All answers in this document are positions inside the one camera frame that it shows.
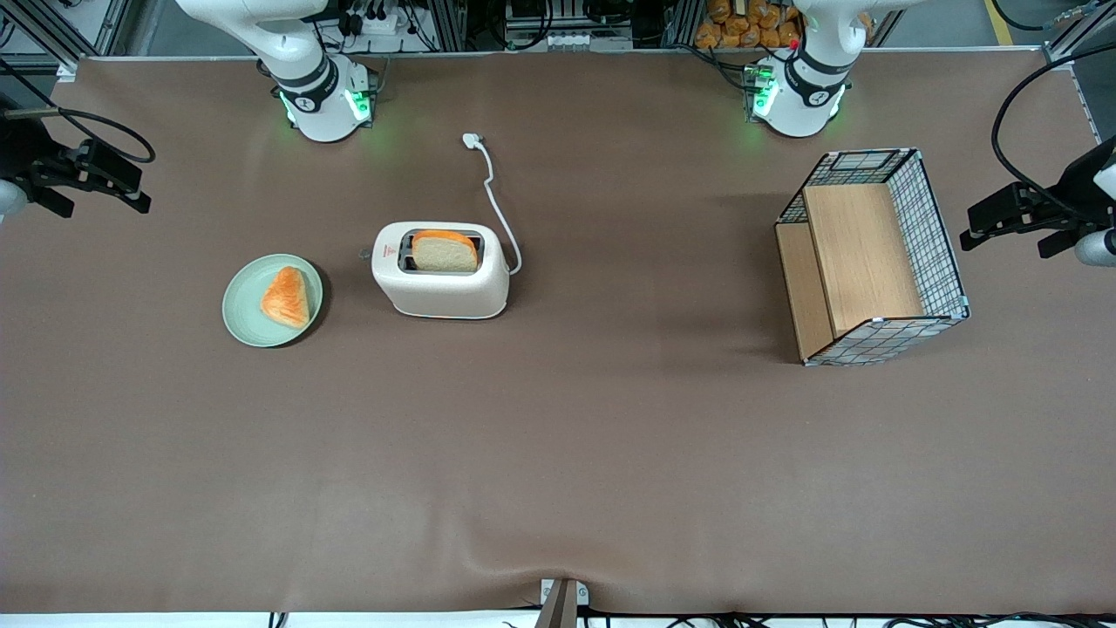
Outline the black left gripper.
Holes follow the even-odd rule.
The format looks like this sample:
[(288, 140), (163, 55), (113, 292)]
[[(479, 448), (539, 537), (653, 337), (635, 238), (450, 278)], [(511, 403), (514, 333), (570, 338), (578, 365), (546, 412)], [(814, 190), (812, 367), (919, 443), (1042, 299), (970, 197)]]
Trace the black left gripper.
[(1012, 183), (985, 196), (968, 209), (969, 229), (959, 235), (959, 245), (969, 253), (989, 239), (1001, 235), (1001, 230), (1019, 228), (1022, 223), (1022, 184), (1029, 189), (1030, 204), (1022, 231), (1040, 229), (1091, 231), (1113, 228), (1113, 192), (1103, 189), (1097, 178), (1113, 183), (1113, 147), (1115, 138), (1072, 160), (1060, 178), (1049, 187), (1041, 187), (1023, 174)]

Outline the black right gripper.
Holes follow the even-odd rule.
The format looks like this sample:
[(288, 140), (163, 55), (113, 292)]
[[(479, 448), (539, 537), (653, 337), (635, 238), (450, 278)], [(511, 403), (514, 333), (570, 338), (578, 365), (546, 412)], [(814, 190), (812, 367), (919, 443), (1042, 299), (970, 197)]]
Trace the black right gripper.
[(1, 118), (1, 178), (16, 182), (29, 180), (32, 186), (75, 187), (78, 182), (77, 167), (89, 175), (105, 180), (97, 190), (119, 199), (132, 210), (146, 215), (151, 199), (140, 190), (142, 171), (119, 151), (103, 141), (86, 139), (80, 146), (64, 146), (54, 141), (51, 133), (38, 119)]

